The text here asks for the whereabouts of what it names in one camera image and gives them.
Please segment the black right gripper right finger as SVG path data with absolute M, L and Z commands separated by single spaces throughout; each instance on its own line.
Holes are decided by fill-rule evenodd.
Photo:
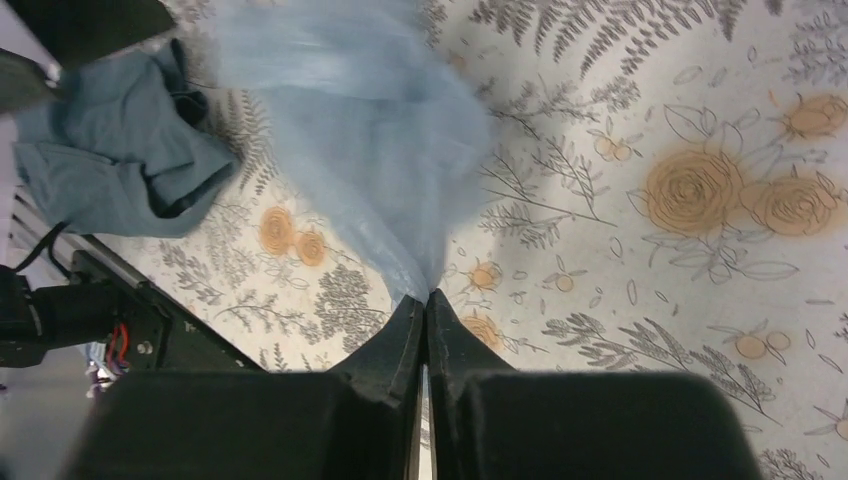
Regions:
M 740 422 L 706 379 L 520 371 L 426 306 L 438 479 L 757 479 Z

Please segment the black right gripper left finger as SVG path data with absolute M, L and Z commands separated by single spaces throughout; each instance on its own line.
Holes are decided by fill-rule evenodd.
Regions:
M 324 372 L 132 373 L 94 407 L 66 479 L 408 479 L 423 305 Z

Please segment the light blue plastic trash bag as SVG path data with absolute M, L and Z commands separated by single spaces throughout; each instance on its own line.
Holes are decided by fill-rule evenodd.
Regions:
M 220 1 L 218 82 L 267 108 L 279 171 L 385 282 L 426 301 L 474 215 L 491 117 L 418 1 Z

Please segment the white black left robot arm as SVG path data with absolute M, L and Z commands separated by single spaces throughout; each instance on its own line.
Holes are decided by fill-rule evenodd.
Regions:
M 175 22 L 159 1 L 4 1 L 18 25 L 65 72 L 172 30 Z M 46 68 L 8 49 L 1 52 L 1 112 L 59 97 Z M 29 368 L 47 352 L 104 339 L 126 305 L 113 281 L 32 289 L 23 271 L 50 250 L 63 230 L 53 227 L 17 266 L 1 268 L 1 365 Z

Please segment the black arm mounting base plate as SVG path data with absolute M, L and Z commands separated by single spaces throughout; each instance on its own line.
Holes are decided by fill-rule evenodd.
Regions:
M 239 372 L 262 367 L 148 280 L 131 282 L 118 270 L 78 250 L 72 272 L 115 287 L 117 323 L 128 334 L 124 361 L 138 371 Z

